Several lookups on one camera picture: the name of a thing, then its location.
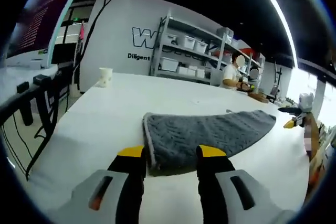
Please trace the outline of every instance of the white cup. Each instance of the white cup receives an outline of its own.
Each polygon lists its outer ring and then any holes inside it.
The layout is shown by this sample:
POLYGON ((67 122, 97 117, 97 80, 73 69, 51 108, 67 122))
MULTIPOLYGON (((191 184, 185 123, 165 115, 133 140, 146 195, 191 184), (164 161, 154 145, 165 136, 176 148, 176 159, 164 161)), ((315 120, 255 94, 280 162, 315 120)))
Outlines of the white cup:
POLYGON ((106 88, 110 85, 112 80, 112 68, 99 68, 100 69, 100 78, 98 81, 98 86, 106 88))

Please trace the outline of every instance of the ceiling light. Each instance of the ceiling light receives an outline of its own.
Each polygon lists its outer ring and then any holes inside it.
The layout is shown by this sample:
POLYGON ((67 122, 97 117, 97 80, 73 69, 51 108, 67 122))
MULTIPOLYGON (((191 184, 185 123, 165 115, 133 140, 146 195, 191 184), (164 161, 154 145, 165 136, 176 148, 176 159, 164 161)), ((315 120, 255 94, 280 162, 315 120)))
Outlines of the ceiling light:
POLYGON ((282 22, 282 25, 285 28, 285 31, 286 31, 286 34, 287 34, 287 37, 288 37, 288 40, 289 40, 289 44, 290 44, 290 47, 291 47, 291 50, 292 50, 292 54, 293 54, 294 67, 297 68, 298 67, 298 59, 297 59, 297 55, 296 55, 296 50, 295 50, 295 46, 294 46, 293 37, 292 37, 292 34, 290 32, 290 29, 289 29, 288 23, 286 21, 286 18, 284 16, 277 0, 270 0, 270 1, 272 2, 273 7, 277 11, 277 13, 279 15, 279 18, 282 22))

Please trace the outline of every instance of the floor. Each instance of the floor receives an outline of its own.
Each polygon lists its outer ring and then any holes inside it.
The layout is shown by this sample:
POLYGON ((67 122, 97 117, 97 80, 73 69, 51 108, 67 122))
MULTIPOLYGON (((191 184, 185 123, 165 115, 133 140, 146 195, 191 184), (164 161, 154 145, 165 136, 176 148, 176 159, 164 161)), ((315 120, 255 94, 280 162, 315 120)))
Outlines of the floor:
MULTIPOLYGON (((69 106, 71 107, 76 101, 78 100, 78 98, 71 98, 69 97, 69 106)), ((65 110, 66 110, 66 104, 67 104, 67 99, 63 99, 60 101, 59 104, 59 110, 58 110, 58 120, 65 114, 65 110)), ((38 113, 33 113, 33 119, 34 122, 32 125, 30 126, 25 126, 21 114, 19 111, 17 111, 15 114, 15 120, 17 123, 17 129, 22 137, 22 139, 26 142, 31 155, 33 156, 35 154, 35 152, 37 151, 38 147, 40 146, 41 142, 43 141, 43 139, 41 137, 38 137, 36 139, 34 139, 34 135, 37 132, 37 130, 41 127, 42 123, 41 120, 39 118, 38 113)), ((5 134, 8 138, 8 141, 10 143, 10 145, 12 146, 13 150, 15 151, 17 157, 19 158, 20 162, 22 163, 24 169, 27 168, 31 157, 24 145, 24 143, 21 141, 21 139, 19 138, 17 131, 16 131, 16 127, 14 124, 14 119, 11 116, 4 124, 4 130, 5 130, 5 134)), ((14 171, 17 174, 17 177, 19 179, 19 181, 21 182, 22 186, 27 189, 28 183, 26 181, 25 175, 23 174, 23 172, 20 170, 18 162, 16 160, 15 157, 13 157, 13 155, 10 153, 9 151, 9 147, 7 144, 5 144, 5 142, 3 142, 5 149, 7 151, 7 157, 10 160, 10 162, 15 166, 14 171)))

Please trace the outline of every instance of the desk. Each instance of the desk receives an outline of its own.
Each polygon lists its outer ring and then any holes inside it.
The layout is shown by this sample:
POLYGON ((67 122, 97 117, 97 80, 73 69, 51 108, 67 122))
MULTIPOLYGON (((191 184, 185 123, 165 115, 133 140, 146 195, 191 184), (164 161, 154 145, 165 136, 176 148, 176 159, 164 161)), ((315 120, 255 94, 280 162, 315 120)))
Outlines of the desk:
MULTIPOLYGON (((32 169, 29 194, 42 211, 59 207, 72 189, 98 169, 107 169, 118 151, 142 145, 147 112, 211 115, 256 109, 275 115, 273 129, 230 158, 265 185, 283 209, 298 210, 305 199, 309 160, 303 129, 287 130, 290 118, 273 104, 246 94, 187 81, 114 73, 109 88, 90 88, 60 119, 32 169)), ((196 172, 145 179, 140 223, 203 223, 196 172)))
POLYGON ((31 85, 33 83, 33 77, 39 74, 53 78, 57 70, 57 65, 51 65, 50 68, 40 70, 23 67, 0 68, 0 106, 17 94, 16 87, 21 83, 28 81, 29 85, 31 85))

